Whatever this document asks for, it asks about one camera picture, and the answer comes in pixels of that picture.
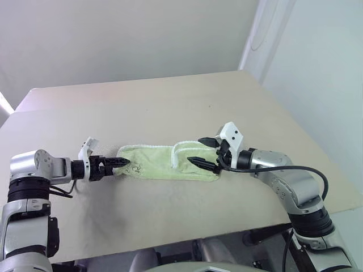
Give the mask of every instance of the folded towel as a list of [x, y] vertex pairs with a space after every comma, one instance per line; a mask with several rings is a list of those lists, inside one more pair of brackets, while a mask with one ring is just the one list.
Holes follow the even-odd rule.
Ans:
[[188, 161], [187, 157], [198, 156], [216, 163], [216, 149], [196, 141], [179, 142], [174, 146], [145, 144], [123, 146], [117, 152], [117, 156], [130, 160], [130, 163], [124, 167], [115, 168], [114, 175], [126, 174], [142, 179], [162, 180], [214, 181], [218, 179], [213, 172], [200, 169]]

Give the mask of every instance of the white tabletop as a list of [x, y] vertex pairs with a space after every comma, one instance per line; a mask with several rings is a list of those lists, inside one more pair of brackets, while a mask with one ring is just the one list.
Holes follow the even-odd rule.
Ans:
[[[295, 164], [324, 172], [329, 212], [363, 205], [338, 167], [243, 71], [32, 90], [0, 129], [0, 201], [6, 203], [9, 160], [16, 154], [43, 148], [77, 159], [92, 136], [100, 140], [94, 154], [115, 156], [123, 145], [212, 137], [228, 121], [239, 127], [247, 147], [279, 150]], [[289, 221], [269, 187], [230, 172], [215, 182], [107, 177], [80, 182], [73, 199], [50, 200], [61, 239], [52, 262]]]

